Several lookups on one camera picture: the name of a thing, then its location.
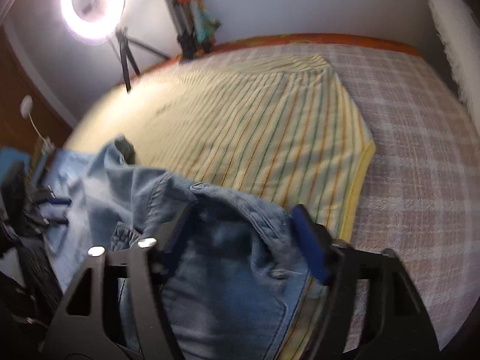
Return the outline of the light blue denim pants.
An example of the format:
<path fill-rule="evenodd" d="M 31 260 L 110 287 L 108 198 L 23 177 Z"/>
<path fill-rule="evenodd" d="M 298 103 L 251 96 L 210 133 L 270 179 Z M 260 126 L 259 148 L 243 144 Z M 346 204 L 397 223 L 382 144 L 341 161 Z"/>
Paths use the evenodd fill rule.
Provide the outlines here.
<path fill-rule="evenodd" d="M 63 150 L 45 182 L 68 207 L 68 225 L 46 242 L 66 289 L 90 247 L 124 250 L 151 237 L 185 204 L 193 228 L 163 289 L 169 322 L 187 359 L 275 359 L 308 285 L 289 215 L 246 193 L 134 163 L 122 136 L 97 154 Z"/>

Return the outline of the blue chair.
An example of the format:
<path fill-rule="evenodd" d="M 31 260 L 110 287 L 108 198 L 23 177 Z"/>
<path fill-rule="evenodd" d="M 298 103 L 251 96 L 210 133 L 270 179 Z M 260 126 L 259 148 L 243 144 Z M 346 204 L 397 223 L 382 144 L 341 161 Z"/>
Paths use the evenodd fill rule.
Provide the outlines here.
<path fill-rule="evenodd" d="M 11 147 L 1 148 L 1 203 L 4 211 L 22 211 L 26 206 L 47 203 L 53 192 L 40 186 L 50 154 L 35 159 Z"/>

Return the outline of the white clip lamp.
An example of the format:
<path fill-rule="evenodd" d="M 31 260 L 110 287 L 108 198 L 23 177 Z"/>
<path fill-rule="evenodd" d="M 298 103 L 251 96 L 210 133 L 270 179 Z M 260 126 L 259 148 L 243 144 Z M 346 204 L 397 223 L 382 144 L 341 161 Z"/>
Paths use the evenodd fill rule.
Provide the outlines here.
<path fill-rule="evenodd" d="M 55 144 L 46 134 L 43 134 L 39 130 L 37 124 L 35 123 L 32 117 L 32 108 L 33 108 L 32 97 L 30 95 L 24 96 L 24 98 L 22 99 L 19 105 L 19 112 L 23 119 L 28 120 L 30 122 L 30 125 L 32 126 L 36 134 L 36 141 L 34 142 L 33 148 L 30 151 L 30 155 L 34 155 L 37 148 L 40 148 L 41 153 L 47 152 L 47 154 L 50 155 L 56 149 Z"/>

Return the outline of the pink plaid blanket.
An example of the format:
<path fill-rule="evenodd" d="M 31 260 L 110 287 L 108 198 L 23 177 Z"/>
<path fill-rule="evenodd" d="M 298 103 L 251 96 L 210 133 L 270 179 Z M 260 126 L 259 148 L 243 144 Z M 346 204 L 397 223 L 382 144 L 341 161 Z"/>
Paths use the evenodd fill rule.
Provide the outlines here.
<path fill-rule="evenodd" d="M 144 164 L 304 203 L 334 234 L 398 251 L 439 345 L 479 298 L 479 135 L 427 62 L 361 46 L 223 52 L 149 72 Z"/>

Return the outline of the black mini tripod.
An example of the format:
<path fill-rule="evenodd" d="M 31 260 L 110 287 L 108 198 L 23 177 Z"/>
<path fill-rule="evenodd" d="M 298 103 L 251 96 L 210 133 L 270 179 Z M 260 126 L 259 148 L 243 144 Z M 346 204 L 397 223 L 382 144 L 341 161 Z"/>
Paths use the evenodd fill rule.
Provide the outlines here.
<path fill-rule="evenodd" d="M 130 45 L 134 45 L 135 47 L 140 47 L 141 49 L 150 52 L 152 55 L 156 55 L 162 60 L 167 61 L 171 59 L 170 55 L 167 55 L 166 53 L 160 51 L 159 49 L 156 49 L 153 46 L 150 46 L 143 41 L 137 40 L 136 38 L 128 36 L 126 28 L 117 27 L 115 29 L 115 38 L 119 45 L 120 64 L 122 67 L 124 86 L 128 93 L 132 89 L 132 83 L 130 79 L 128 65 L 131 64 L 137 77 L 139 77 L 141 74 L 140 69 L 137 65 L 137 62 L 134 58 L 134 55 L 131 51 Z"/>

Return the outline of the yellow striped sheet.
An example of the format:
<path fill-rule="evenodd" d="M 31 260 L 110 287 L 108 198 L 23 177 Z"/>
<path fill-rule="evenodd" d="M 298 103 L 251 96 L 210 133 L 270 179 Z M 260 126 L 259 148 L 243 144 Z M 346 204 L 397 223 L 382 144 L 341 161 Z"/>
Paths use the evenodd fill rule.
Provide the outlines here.
<path fill-rule="evenodd" d="M 187 359 L 298 359 L 326 300 L 290 232 L 304 205 L 349 240 L 375 144 L 335 69 L 318 54 L 217 55 L 112 90 L 67 146 L 146 170 L 145 193 L 109 176 L 109 202 L 144 233 L 181 199 L 197 223 L 163 301 Z"/>

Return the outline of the folded silver tripod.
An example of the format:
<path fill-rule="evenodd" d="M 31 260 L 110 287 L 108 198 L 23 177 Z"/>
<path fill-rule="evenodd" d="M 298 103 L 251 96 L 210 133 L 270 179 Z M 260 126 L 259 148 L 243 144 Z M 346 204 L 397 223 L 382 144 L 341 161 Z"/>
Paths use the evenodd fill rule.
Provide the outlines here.
<path fill-rule="evenodd" d="M 181 47 L 182 58 L 191 60 L 197 53 L 194 23 L 190 13 L 191 0 L 165 0 Z"/>

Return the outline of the colourful floral cloth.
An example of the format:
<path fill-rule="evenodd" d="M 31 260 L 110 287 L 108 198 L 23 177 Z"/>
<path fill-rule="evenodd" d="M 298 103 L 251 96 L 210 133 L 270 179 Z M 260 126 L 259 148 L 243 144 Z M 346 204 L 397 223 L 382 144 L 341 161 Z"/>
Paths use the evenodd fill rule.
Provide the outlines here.
<path fill-rule="evenodd" d="M 209 54 L 216 43 L 216 31 L 221 27 L 221 22 L 210 14 L 204 0 L 191 0 L 189 6 L 198 46 L 197 53 L 202 51 Z"/>

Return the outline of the green leaf pattern pillow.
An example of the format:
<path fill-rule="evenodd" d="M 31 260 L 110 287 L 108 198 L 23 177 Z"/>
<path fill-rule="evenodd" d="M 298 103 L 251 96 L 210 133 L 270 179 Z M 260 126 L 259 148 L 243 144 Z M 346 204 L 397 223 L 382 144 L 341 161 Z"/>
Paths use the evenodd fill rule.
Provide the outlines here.
<path fill-rule="evenodd" d="M 479 126 L 479 13 L 468 0 L 429 0 L 459 100 Z"/>

